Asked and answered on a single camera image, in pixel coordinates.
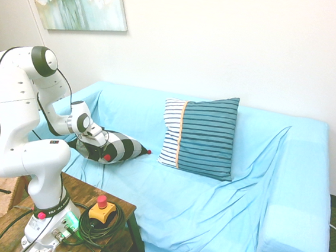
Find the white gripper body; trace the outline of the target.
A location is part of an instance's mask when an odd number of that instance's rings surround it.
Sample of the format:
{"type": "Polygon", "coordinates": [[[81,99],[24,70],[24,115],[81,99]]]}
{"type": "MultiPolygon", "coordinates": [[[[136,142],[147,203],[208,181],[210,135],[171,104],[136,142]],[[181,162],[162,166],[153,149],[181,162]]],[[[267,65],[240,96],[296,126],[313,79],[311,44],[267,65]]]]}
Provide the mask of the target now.
{"type": "Polygon", "coordinates": [[[91,123],[84,133],[77,133],[77,138],[83,142],[97,147],[103,147],[107,143],[102,127],[96,123],[91,123]]]}

